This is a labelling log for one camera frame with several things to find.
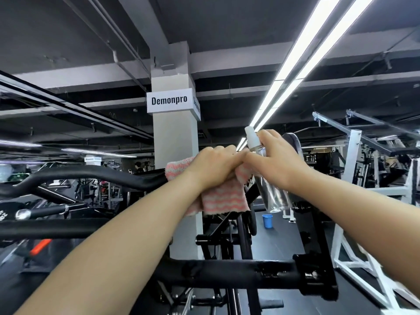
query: pink striped towel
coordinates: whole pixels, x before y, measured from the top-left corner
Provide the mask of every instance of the pink striped towel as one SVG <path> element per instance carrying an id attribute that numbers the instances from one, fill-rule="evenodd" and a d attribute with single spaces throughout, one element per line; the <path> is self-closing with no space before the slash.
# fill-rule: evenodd
<path id="1" fill-rule="evenodd" d="M 165 175 L 168 181 L 175 179 L 192 162 L 194 157 L 175 161 L 166 165 Z M 251 170 L 245 164 L 235 169 L 236 178 L 229 179 L 217 187 L 204 191 L 185 215 L 195 215 L 202 211 L 204 214 L 213 215 L 230 211 L 244 212 L 249 207 L 245 198 L 244 184 L 251 177 Z"/>

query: clear plastic bottle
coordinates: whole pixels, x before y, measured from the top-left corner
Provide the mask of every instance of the clear plastic bottle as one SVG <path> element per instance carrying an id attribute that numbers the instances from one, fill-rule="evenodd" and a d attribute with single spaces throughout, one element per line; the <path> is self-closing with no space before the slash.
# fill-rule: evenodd
<path id="1" fill-rule="evenodd" d="M 254 128 L 252 126 L 245 127 L 245 132 L 247 133 L 249 150 L 266 157 L 265 147 L 261 145 L 260 139 L 255 133 Z M 279 190 L 260 175 L 255 175 L 255 183 L 260 190 L 260 195 L 265 208 L 270 213 L 281 212 L 292 207 L 287 191 Z"/>

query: right hand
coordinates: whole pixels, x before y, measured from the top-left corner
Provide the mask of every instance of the right hand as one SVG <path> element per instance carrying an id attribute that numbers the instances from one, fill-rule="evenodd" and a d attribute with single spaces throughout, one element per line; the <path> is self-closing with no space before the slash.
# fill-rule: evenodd
<path id="1" fill-rule="evenodd" d="M 277 188 L 296 193 L 299 181 L 310 172 L 310 167 L 275 130 L 261 130 L 257 135 L 265 147 L 267 156 L 249 152 L 244 163 L 251 165 Z"/>

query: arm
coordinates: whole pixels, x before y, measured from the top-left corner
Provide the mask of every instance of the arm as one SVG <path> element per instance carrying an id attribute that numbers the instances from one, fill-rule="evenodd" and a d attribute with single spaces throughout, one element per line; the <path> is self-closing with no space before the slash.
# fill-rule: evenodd
<path id="1" fill-rule="evenodd" d="M 249 153 L 268 181 L 312 203 L 395 278 L 420 296 L 420 209 L 311 169 L 275 131 L 259 132 L 267 150 Z"/>
<path id="2" fill-rule="evenodd" d="M 77 246 L 16 315 L 128 314 L 188 206 L 242 163 L 246 151 L 235 149 L 202 150 L 181 175 Z"/>

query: white column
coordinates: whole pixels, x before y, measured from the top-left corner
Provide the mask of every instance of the white column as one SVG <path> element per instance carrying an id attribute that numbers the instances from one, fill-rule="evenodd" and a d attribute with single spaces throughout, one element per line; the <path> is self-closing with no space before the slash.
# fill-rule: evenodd
<path id="1" fill-rule="evenodd" d="M 187 42 L 170 44 L 176 69 L 162 71 L 152 66 L 152 91 L 194 89 L 189 74 Z M 153 114 L 155 168 L 165 168 L 171 161 L 195 156 L 198 153 L 197 120 L 189 110 Z M 178 225 L 170 246 L 174 259 L 202 259 L 202 251 L 195 244 L 197 234 L 203 233 L 202 214 L 185 217 Z"/>

